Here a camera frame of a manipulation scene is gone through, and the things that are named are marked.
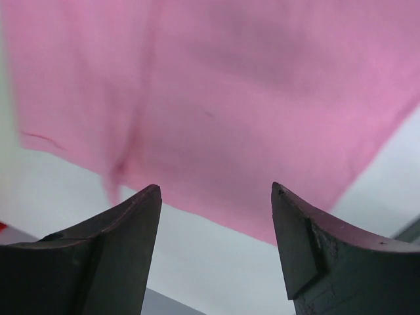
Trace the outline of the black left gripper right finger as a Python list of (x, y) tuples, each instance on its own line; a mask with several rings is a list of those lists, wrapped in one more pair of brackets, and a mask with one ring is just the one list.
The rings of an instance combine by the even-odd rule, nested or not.
[(418, 314), (419, 246), (362, 230), (272, 185), (287, 298), (296, 314)]

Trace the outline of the pink t-shirt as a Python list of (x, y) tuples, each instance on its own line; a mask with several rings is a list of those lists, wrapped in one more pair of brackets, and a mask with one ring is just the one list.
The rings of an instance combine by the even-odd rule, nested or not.
[(274, 243), (280, 182), (331, 209), (419, 103), (418, 1), (2, 1), (23, 147)]

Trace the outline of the red t-shirt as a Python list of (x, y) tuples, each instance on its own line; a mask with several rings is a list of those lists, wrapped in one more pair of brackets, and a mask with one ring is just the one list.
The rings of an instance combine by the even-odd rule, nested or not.
[(0, 222), (0, 232), (4, 231), (4, 229), (6, 229), (6, 228), (7, 228), (7, 225)]

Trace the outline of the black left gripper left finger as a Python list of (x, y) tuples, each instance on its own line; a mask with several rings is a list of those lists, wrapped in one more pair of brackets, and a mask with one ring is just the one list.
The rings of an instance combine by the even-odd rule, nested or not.
[(152, 184), (35, 242), (1, 246), (2, 314), (140, 314), (161, 213)]

